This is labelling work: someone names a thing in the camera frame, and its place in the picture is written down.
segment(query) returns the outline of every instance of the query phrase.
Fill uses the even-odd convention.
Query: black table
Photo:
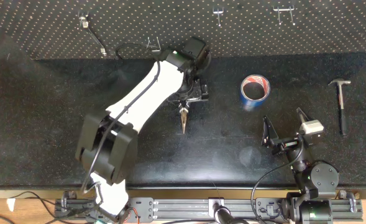
[[[85,171],[74,159],[84,115],[121,99],[150,70],[151,60],[28,60],[14,51],[0,57],[0,189],[79,187]],[[239,85],[250,74],[271,83],[254,111],[242,109]],[[343,87],[349,133],[339,134],[335,78]],[[313,156],[334,164],[340,187],[366,188],[366,54],[214,58],[203,81],[210,99],[192,104],[186,134],[176,105],[168,102],[139,134],[137,165],[127,183],[137,188],[250,188],[286,163],[261,146],[267,115],[280,137],[299,128],[296,108],[326,130]],[[282,169],[261,187],[294,188]]]

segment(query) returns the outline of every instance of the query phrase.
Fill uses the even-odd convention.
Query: blue tape roll
[[[257,100],[250,99],[244,92],[244,87],[247,84],[253,83],[253,82],[256,82],[256,83],[260,84],[264,89],[264,96],[260,99],[257,99]],[[244,105],[249,107],[249,108],[255,107],[255,106],[260,106],[265,101],[265,99],[267,99],[267,97],[270,94],[270,91],[271,91],[270,82],[268,82],[268,80],[264,76],[262,76],[262,75],[249,75],[240,84],[240,99],[242,100]]]

